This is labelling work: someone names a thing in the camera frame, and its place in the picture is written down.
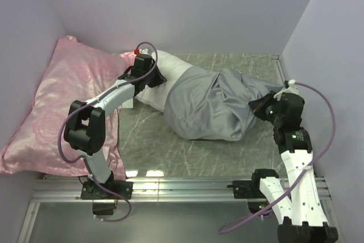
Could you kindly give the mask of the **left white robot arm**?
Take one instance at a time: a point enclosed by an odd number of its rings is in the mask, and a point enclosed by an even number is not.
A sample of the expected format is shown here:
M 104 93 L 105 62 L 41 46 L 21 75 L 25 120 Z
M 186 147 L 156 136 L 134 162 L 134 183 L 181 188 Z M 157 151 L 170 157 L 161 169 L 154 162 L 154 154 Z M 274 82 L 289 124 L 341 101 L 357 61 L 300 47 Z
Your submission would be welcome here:
M 82 160 L 95 184 L 95 193 L 102 199 L 111 197 L 115 190 L 113 172 L 103 152 L 106 118 L 145 87 L 157 87 L 167 81 L 157 67 L 157 52 L 154 55 L 136 52 L 133 65 L 111 87 L 90 100 L 71 103 L 57 138 L 62 160 L 69 164 Z

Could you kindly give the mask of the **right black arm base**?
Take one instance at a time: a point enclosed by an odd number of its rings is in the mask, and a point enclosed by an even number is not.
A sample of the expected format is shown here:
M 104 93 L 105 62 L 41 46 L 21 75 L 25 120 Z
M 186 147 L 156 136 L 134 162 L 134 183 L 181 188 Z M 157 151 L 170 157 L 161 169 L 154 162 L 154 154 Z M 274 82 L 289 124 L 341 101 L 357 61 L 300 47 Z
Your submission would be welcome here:
M 252 214 L 264 209 L 268 205 L 267 199 L 250 180 L 234 180 L 226 186 L 233 190 L 235 199 L 247 199 L 247 206 Z

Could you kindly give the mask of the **white pillow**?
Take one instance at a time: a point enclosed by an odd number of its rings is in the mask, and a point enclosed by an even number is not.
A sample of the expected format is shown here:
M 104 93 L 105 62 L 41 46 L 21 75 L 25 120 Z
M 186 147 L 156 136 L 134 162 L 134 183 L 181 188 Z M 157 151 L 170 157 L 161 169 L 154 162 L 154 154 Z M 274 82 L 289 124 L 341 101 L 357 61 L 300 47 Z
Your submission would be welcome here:
M 167 96 L 171 88 L 183 73 L 192 67 L 192 64 L 189 64 L 168 52 L 157 50 L 157 53 L 158 69 L 167 81 L 154 88 L 146 86 L 135 98 L 143 104 L 149 105 L 160 112 L 164 112 Z

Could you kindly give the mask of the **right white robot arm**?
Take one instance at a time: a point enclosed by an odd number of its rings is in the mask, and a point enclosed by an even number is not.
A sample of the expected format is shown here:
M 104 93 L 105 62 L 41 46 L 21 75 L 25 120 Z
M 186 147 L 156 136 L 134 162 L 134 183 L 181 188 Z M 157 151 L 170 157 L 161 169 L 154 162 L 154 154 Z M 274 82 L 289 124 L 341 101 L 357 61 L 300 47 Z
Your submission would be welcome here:
M 284 190 L 274 170 L 257 169 L 250 189 L 256 197 L 266 197 L 279 222 L 279 242 L 337 242 L 338 230 L 330 226 L 319 199 L 311 138 L 301 126 L 304 104 L 302 97 L 286 92 L 249 102 L 256 118 L 272 124 L 289 182 Z

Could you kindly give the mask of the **grey pillowcase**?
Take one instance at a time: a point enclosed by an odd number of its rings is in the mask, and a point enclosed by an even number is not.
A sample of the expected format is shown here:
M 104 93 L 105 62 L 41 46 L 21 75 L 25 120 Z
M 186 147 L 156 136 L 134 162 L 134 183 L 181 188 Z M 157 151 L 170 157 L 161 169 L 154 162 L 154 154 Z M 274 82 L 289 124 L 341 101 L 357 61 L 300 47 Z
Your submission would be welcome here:
M 255 122 L 249 102 L 282 88 L 236 69 L 213 72 L 192 66 L 170 89 L 164 120 L 184 139 L 239 141 Z

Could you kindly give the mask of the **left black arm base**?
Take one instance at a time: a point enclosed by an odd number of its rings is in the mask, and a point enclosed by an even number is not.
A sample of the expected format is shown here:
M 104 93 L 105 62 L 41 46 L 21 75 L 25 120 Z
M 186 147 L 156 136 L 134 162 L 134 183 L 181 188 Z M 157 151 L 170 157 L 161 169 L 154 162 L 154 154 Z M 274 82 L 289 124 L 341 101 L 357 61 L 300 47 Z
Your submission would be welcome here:
M 117 209 L 119 201 L 125 201 L 127 212 L 121 220 L 129 217 L 132 211 L 130 199 L 133 192 L 133 182 L 115 181 L 113 175 L 104 183 L 96 183 L 87 178 L 82 182 L 81 200 L 92 201 L 92 212 L 95 217 L 102 219 L 106 216 L 112 216 Z

